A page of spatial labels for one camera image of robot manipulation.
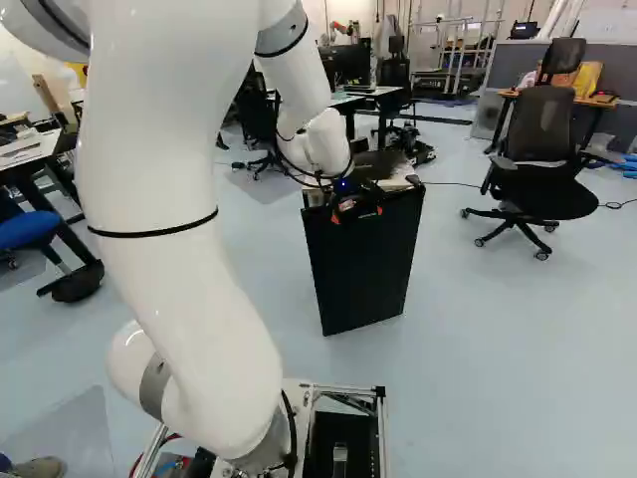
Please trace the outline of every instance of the white robotic arm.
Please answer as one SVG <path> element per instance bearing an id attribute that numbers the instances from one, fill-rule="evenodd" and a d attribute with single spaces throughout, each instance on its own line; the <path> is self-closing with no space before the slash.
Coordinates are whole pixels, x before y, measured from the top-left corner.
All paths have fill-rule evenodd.
<path id="1" fill-rule="evenodd" d="M 213 156 L 256 45 L 283 98 L 284 153 L 325 173 L 346 168 L 344 125 L 328 108 L 300 0 L 1 0 L 0 20 L 62 60 L 86 60 L 90 39 L 76 178 L 137 319 L 108 353 L 113 383 L 247 472 L 278 464 L 290 439 L 281 359 L 218 239 Z"/>

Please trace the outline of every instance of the computer monitor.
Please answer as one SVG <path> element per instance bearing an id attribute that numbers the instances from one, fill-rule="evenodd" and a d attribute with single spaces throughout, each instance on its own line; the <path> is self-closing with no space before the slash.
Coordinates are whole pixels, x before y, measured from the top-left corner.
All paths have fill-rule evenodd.
<path id="1" fill-rule="evenodd" d="M 369 85 L 371 61 L 366 45 L 334 45 L 318 51 L 333 91 L 338 85 Z"/>

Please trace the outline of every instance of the shoe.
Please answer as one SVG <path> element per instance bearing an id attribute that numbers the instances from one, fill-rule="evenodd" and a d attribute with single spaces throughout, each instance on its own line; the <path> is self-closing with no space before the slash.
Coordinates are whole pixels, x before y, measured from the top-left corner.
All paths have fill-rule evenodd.
<path id="1" fill-rule="evenodd" d="M 54 456 L 18 463 L 9 470 L 9 476 L 19 478 L 62 478 L 66 473 L 67 464 Z"/>

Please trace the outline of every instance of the blue chair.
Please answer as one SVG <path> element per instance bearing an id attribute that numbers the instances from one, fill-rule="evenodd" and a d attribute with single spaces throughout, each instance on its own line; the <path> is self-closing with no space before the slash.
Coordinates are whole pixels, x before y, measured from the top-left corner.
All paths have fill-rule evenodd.
<path id="1" fill-rule="evenodd" d="M 17 269 L 18 264 L 13 251 L 24 249 L 40 249 L 42 253 L 65 275 L 71 269 L 51 247 L 62 218 L 49 211 L 21 212 L 0 223 L 0 252 L 4 252 L 10 269 Z"/>

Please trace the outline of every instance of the gray partition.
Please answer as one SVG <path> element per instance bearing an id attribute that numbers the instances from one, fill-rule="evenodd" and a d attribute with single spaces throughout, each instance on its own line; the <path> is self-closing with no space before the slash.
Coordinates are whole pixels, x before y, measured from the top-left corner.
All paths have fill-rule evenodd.
<path id="1" fill-rule="evenodd" d="M 478 103 L 472 136 L 493 137 L 495 119 L 503 103 L 497 91 L 516 85 L 525 73 L 534 70 L 548 45 L 549 42 L 536 40 L 507 40 L 498 44 Z M 589 43 L 584 60 L 602 62 L 604 69 L 598 88 L 613 90 L 621 97 L 617 110 L 604 114 L 598 131 L 616 135 L 610 147 L 626 150 L 637 135 L 637 45 Z M 581 134 L 591 121 L 591 111 L 577 107 L 575 116 L 576 134 Z"/>

